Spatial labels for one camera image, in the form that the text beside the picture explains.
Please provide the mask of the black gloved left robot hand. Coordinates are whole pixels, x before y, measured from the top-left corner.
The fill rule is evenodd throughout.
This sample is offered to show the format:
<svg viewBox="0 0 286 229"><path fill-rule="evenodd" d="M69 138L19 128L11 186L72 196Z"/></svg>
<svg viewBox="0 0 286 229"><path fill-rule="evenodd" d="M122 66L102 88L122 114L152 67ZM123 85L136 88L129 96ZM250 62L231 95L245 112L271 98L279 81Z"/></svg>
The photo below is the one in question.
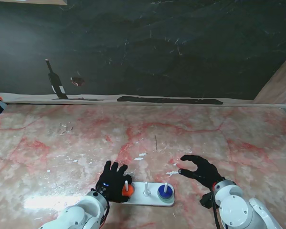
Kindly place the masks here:
<svg viewBox="0 0 286 229"><path fill-rule="evenodd" d="M95 186L95 190L100 193L108 202L124 203L129 197L122 195L125 182L132 183L131 175L124 175L128 166L118 167L118 162L106 161L102 174Z"/></svg>

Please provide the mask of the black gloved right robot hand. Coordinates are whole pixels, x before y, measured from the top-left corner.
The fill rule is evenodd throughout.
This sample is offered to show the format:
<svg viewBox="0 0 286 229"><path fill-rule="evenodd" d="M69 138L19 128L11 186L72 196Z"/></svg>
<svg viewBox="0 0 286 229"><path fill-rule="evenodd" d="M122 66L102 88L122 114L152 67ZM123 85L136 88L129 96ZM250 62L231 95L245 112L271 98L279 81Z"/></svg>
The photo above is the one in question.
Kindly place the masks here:
<svg viewBox="0 0 286 229"><path fill-rule="evenodd" d="M212 190L214 185L224 181L225 177L221 176L215 165L211 164L207 159L196 155L183 155L181 161L191 161L197 166L196 171L180 168L178 173L187 178L197 180L201 185Z"/></svg>

